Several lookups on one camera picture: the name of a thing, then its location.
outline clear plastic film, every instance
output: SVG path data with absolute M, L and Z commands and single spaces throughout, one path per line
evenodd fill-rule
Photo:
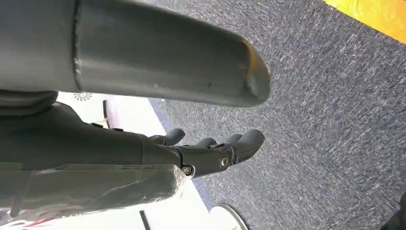
M 0 164 L 0 226 L 149 204 L 180 196 L 175 165 L 65 165 L 20 171 Z
M 405 0 L 325 0 L 346 15 L 406 44 Z

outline white shoe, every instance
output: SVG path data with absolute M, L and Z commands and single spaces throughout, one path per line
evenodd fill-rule
M 215 230 L 248 230 L 239 214 L 227 205 L 213 207 L 209 220 Z

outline gray cylindrical part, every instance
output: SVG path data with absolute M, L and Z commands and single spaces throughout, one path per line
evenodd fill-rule
M 268 71 L 241 37 L 129 1 L 84 0 L 76 25 L 84 89 L 252 106 L 269 95 Z
M 0 89 L 77 92 L 74 0 L 4 0 L 0 7 Z

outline yellow object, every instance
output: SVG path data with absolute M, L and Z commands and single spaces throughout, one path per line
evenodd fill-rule
M 325 2 L 406 44 L 406 0 L 325 0 Z

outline metal screw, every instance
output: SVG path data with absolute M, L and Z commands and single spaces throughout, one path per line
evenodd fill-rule
M 230 159 L 228 158 L 228 156 L 223 156 L 223 157 L 220 159 L 220 166 L 221 166 L 221 167 L 228 167 L 229 164 L 230 164 Z
M 182 172 L 186 175 L 189 176 L 192 173 L 192 168 L 190 166 L 183 166 L 182 167 Z

